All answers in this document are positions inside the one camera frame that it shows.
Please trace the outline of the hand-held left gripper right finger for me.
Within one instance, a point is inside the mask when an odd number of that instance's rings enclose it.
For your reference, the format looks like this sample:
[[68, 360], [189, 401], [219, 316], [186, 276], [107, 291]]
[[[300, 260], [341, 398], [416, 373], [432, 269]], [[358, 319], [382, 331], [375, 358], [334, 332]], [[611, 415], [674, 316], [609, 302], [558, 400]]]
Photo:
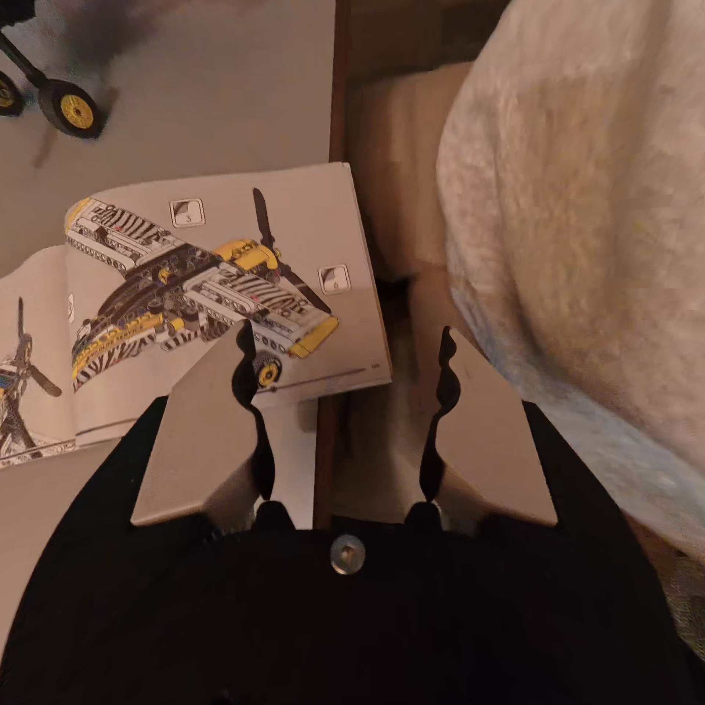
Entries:
[[553, 505], [523, 402], [456, 329], [438, 354], [434, 414], [419, 483], [447, 527], [478, 527], [492, 516], [554, 527]]

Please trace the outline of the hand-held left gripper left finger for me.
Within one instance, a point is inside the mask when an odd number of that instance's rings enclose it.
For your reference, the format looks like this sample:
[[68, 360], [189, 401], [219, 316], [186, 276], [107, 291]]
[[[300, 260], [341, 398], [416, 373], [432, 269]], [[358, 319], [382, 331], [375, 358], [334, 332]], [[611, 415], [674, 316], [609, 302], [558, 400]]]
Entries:
[[259, 409], [249, 320], [235, 323], [173, 387], [130, 522], [193, 515], [216, 527], [246, 527], [274, 481], [274, 457]]

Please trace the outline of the lego instruction booklet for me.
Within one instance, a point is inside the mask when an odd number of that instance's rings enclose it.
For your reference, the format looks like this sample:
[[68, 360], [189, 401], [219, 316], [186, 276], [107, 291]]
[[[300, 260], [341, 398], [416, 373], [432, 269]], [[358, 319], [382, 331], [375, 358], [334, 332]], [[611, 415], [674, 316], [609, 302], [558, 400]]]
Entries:
[[106, 189], [1, 279], [1, 468], [123, 436], [249, 322], [260, 409], [392, 381], [347, 163]]

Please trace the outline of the lego airplane model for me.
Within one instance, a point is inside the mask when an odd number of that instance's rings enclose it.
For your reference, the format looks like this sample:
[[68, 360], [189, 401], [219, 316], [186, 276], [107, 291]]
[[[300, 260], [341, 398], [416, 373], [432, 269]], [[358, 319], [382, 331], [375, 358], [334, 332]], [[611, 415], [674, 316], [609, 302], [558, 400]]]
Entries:
[[[1, 52], [37, 90], [40, 110], [55, 129], [78, 139], [96, 139], [104, 128], [105, 118], [90, 94], [75, 83], [49, 78], [4, 34], [4, 28], [35, 18], [35, 5], [36, 1], [1, 1]], [[22, 93], [1, 72], [1, 117], [20, 116], [24, 108]]]

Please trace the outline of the person's grey hoodie torso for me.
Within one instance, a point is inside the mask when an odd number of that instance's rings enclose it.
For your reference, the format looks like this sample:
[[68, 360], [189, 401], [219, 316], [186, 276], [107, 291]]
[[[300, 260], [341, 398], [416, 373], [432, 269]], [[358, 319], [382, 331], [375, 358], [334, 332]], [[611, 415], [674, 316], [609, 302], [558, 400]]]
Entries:
[[704, 659], [704, 2], [511, 1], [438, 150], [474, 342], [687, 558]]

